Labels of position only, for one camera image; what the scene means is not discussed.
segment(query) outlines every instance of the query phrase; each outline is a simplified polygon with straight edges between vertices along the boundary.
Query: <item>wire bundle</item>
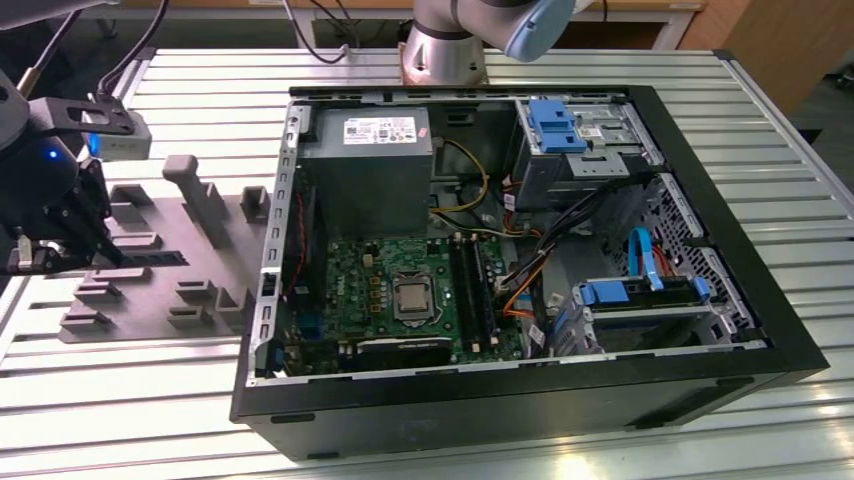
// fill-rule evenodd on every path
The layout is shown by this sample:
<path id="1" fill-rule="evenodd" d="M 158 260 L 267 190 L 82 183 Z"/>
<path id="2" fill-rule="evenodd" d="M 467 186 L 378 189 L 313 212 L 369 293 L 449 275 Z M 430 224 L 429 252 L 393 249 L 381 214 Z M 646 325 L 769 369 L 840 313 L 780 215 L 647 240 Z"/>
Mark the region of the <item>wire bundle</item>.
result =
<path id="1" fill-rule="evenodd" d="M 505 315 L 515 315 L 526 318 L 531 318 L 535 321 L 537 327 L 546 334 L 546 344 L 537 346 L 531 349 L 531 358 L 537 358 L 547 351 L 549 342 L 549 319 L 546 316 L 546 304 L 543 295 L 543 282 L 542 271 L 546 266 L 546 260 L 549 255 L 554 251 L 558 240 L 565 234 L 567 234 L 573 228 L 585 223 L 590 217 L 595 214 L 597 210 L 605 203 L 609 195 L 623 187 L 637 185 L 649 180 L 650 174 L 639 174 L 629 178 L 611 180 L 593 192 L 590 192 L 557 218 L 551 223 L 551 226 L 539 237 L 534 253 L 526 263 L 523 263 L 503 279 L 501 286 L 507 286 L 513 281 L 519 278 L 525 278 L 519 287 L 515 289 L 510 300 L 505 304 Z M 533 311 L 514 310 L 513 305 L 522 296 L 522 293 L 529 290 L 531 294 Z"/>

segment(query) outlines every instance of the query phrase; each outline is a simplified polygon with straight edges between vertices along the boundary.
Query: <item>red wire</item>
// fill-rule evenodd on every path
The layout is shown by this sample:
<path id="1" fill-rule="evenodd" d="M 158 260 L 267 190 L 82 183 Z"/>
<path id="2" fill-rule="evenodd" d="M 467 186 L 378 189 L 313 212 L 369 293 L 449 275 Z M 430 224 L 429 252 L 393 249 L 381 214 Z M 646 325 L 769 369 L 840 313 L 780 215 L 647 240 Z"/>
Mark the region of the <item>red wire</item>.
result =
<path id="1" fill-rule="evenodd" d="M 303 204 L 303 196 L 299 193 L 297 194 L 297 202 L 299 203 L 299 238 L 302 251 L 299 254 L 299 265 L 297 265 L 294 279 L 291 280 L 291 287 L 288 288 L 288 293 L 284 294 L 286 297 L 297 287 L 297 279 L 299 278 L 299 274 L 303 271 L 303 265 L 306 264 L 306 250 L 309 250 L 309 242 L 306 240 L 306 206 Z"/>
<path id="2" fill-rule="evenodd" d="M 659 262 L 662 262 L 662 269 L 665 270 L 665 273 L 673 276 L 675 272 L 673 270 L 673 267 L 670 266 L 670 261 L 667 260 L 667 255 L 665 255 L 665 251 L 662 250 L 662 247 L 655 245 L 655 247 L 653 247 L 653 252 L 658 257 Z"/>

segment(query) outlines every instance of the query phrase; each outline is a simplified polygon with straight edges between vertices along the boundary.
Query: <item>cpu socket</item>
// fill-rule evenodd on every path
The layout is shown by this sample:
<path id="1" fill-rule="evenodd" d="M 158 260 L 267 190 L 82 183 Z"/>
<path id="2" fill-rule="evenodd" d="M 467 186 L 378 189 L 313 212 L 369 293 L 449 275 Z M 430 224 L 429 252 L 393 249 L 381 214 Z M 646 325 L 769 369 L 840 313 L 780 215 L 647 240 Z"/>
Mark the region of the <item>cpu socket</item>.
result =
<path id="1" fill-rule="evenodd" d="M 435 319 L 433 277 L 422 272 L 398 272 L 393 276 L 395 320 L 418 328 Z"/>

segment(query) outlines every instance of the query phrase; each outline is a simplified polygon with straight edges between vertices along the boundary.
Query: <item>yellow wire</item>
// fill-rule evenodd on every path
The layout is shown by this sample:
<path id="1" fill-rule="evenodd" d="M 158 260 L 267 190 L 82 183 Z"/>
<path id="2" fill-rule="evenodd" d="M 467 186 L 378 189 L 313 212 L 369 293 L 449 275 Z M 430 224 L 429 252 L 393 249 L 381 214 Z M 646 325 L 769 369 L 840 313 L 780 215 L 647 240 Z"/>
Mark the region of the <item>yellow wire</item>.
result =
<path id="1" fill-rule="evenodd" d="M 466 154 L 466 156 L 469 157 L 469 160 L 471 160 L 471 163 L 475 164 L 475 167 L 478 167 L 478 170 L 481 170 L 481 178 L 483 179 L 483 186 L 481 187 L 481 195 L 478 195 L 478 198 L 475 198 L 466 205 L 458 205 L 457 207 L 446 207 L 446 208 L 431 208 L 430 211 L 431 212 L 462 212 L 478 206 L 478 204 L 486 198 L 486 194 L 490 189 L 490 177 L 486 174 L 486 169 L 483 168 L 483 164 L 481 163 L 481 160 L 478 160 L 478 157 L 475 157 L 475 155 L 469 151 L 469 149 L 463 147 L 457 140 L 446 139 L 445 143 L 450 143 L 457 148 L 459 148 L 461 152 L 463 152 L 463 154 Z"/>

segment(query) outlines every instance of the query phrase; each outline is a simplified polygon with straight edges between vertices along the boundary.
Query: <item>power supply label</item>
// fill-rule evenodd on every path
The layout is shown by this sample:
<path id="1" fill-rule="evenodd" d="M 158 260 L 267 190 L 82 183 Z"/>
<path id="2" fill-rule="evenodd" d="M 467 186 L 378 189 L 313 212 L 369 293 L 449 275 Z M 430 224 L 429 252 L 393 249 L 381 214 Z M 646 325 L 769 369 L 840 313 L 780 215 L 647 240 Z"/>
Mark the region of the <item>power supply label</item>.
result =
<path id="1" fill-rule="evenodd" d="M 345 122 L 345 145 L 415 142 L 415 117 L 350 118 Z"/>

